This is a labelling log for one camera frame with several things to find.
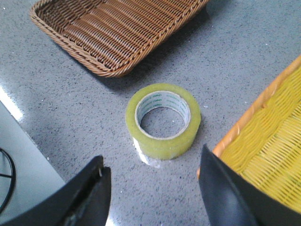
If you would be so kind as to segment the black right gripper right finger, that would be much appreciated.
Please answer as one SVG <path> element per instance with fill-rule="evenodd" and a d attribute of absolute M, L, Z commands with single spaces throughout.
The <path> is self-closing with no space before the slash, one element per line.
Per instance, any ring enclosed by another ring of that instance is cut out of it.
<path fill-rule="evenodd" d="M 212 226 L 299 226 L 301 215 L 235 173 L 206 145 L 198 179 Z"/>

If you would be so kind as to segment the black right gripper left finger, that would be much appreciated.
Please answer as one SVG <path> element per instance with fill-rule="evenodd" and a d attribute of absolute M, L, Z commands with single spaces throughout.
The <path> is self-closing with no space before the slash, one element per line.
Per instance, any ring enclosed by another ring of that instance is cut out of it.
<path fill-rule="evenodd" d="M 111 169 L 98 155 L 57 192 L 4 225 L 104 226 L 110 202 Z"/>

